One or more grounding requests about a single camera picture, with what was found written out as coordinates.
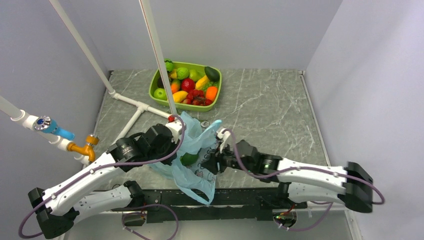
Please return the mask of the light blue plastic bag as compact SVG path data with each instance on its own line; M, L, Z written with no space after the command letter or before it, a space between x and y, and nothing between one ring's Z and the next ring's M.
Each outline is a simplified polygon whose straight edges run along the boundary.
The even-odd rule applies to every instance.
M176 158L171 165L157 162L149 167L160 175L174 180L176 186L193 200L210 205L215 196L216 174L201 166L208 160L218 144L215 137L216 131L221 127L220 119L213 121L207 128L201 122L182 112L186 130L181 147L176 153Z

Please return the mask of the green fake lime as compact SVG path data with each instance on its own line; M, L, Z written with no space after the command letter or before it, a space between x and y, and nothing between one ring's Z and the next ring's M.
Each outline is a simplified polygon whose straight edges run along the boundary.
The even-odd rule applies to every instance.
M180 162L183 166L191 166L191 165L194 165L198 161L198 159L199 159L199 153L190 154L187 152L180 157Z

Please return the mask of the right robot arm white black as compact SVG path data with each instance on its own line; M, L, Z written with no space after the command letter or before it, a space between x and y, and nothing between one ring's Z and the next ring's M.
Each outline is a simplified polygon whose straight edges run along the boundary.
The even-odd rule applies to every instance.
M296 162L277 155L259 152L245 140L217 149L200 164L213 174L226 168L243 170L265 183L278 183L274 198L262 198L274 209L305 202L329 202L344 205L359 213L373 211L373 178L356 163L347 166L319 166Z

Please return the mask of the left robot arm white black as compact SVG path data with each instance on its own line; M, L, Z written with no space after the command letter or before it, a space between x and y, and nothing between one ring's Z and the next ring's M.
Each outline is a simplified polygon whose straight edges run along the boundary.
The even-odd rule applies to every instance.
M185 125L176 120L120 138L92 164L64 182L45 190L38 187L31 190L28 197L40 234L54 239L90 216L115 209L137 210L152 203L135 180L112 190L93 191L133 168L161 161L171 163L177 156L176 148L184 129Z

